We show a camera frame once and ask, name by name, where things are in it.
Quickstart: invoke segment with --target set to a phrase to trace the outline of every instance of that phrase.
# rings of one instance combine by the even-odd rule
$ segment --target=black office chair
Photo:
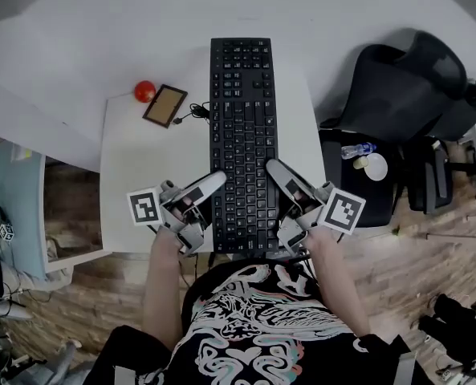
[[[434,148],[436,140],[425,136],[448,140],[464,135],[476,124],[474,94],[459,58],[431,34],[418,32],[407,52],[372,45],[360,53],[343,113],[323,122],[319,134],[329,179],[335,177],[338,187],[373,201],[369,208],[375,221],[369,218],[367,203],[358,226],[387,225],[405,185],[412,209],[430,213],[451,202],[447,151],[443,143]],[[340,160],[337,144],[358,144],[344,131],[361,133],[358,142],[382,143],[377,151],[393,175],[375,187],[367,186],[373,181],[362,170],[350,169],[351,161]],[[404,144],[406,161],[401,164],[398,146]]]

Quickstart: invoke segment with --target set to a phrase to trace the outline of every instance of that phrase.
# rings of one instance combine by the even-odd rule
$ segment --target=small cube
[[[14,230],[11,225],[8,224],[2,224],[0,226],[0,237],[4,241],[11,241],[14,237]]]

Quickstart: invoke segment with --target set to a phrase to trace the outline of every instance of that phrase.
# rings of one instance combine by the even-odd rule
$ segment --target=red ball
[[[142,103],[150,103],[156,95],[156,86],[148,80],[140,81],[134,87],[134,96]]]

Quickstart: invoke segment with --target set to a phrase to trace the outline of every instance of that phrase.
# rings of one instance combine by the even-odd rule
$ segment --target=white wall
[[[88,170],[100,170],[95,141],[0,86],[0,137]]]
[[[271,37],[318,106],[349,85],[354,49],[404,27],[443,39],[476,77],[476,22],[453,0],[37,0],[0,22],[0,86],[99,147],[107,97],[173,81],[212,37]]]

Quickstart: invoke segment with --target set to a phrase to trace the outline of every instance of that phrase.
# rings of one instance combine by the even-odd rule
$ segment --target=small wooden tablet
[[[143,118],[168,128],[188,93],[162,85],[143,114]]]

